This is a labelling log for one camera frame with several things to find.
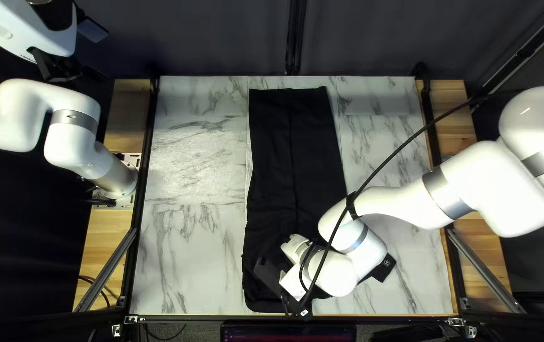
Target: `white marble surface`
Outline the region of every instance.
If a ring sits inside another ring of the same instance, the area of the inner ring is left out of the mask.
[[[248,89],[326,86],[347,190],[422,126],[409,77],[163,77],[141,225],[131,312],[251,315],[240,255],[253,168]],[[400,186],[429,169],[416,139],[371,185]],[[397,266],[341,298],[316,300],[317,314],[449,314],[451,295],[438,230],[392,217],[367,224]]]
[[[413,77],[337,77],[339,115],[417,115]]]

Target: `black pants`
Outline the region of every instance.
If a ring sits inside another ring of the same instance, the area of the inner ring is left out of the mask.
[[[319,237],[318,220],[346,196],[327,89],[249,90],[253,174],[246,203],[243,288],[257,312],[283,312],[253,273],[259,257],[287,271],[290,234]]]

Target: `white robotic arm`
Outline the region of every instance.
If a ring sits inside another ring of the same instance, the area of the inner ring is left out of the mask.
[[[35,47],[69,57],[74,53],[78,31],[75,5],[71,15],[70,27],[51,30],[26,0],[0,0],[0,46],[33,63],[35,58],[28,50]]]
[[[544,226],[544,87],[524,91],[506,105],[500,134],[497,141],[478,142],[407,186],[365,189],[354,200],[356,214],[385,214],[423,229],[436,229],[478,211],[502,237],[520,236],[541,228]],[[342,200],[321,217],[319,233],[326,240],[345,206]],[[297,278],[307,250],[305,245],[302,237],[291,236],[291,241],[281,247],[295,266],[280,283],[296,299],[305,294]],[[332,247],[339,253],[329,252],[316,284],[333,296],[350,293],[386,255],[383,241],[348,214]],[[321,256],[322,250],[316,251],[305,265],[306,286],[310,285]],[[334,263],[342,265],[339,271]]]
[[[53,113],[44,156],[106,190],[108,198],[130,194],[136,170],[95,140],[101,108],[79,92],[31,80],[0,84],[0,150],[29,152],[40,137],[46,113]]]

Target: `wooden tabletop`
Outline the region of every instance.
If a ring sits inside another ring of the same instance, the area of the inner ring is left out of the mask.
[[[417,81],[418,90],[422,82]],[[149,105],[149,80],[117,80],[112,98],[109,122],[104,144],[112,152],[141,152]],[[464,82],[461,80],[437,80],[431,84],[431,100],[435,117],[467,100]],[[464,108],[436,124],[439,147],[443,158],[464,150],[476,143],[470,111]],[[132,211],[93,209],[86,235],[80,274],[96,277],[108,258],[130,228]],[[485,262],[502,284],[510,291],[509,278],[499,238],[494,234],[477,212],[467,214],[454,224],[464,240]],[[443,249],[449,265],[445,239]],[[462,259],[462,272],[466,294],[474,308],[482,310],[507,311],[486,283],[468,261]],[[108,280],[104,293],[111,305],[121,290],[124,258]],[[454,298],[451,274],[450,288],[454,312],[458,312]],[[90,286],[77,280],[74,307]],[[92,310],[107,307],[101,295]]]

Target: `black wrist strap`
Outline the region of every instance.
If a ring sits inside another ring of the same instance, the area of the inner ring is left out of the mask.
[[[352,217],[352,220],[358,219],[360,216],[357,214],[357,210],[354,209],[354,199],[356,198],[355,192],[351,192],[348,196],[346,196],[346,208],[348,208],[348,212],[350,213],[350,216]]]

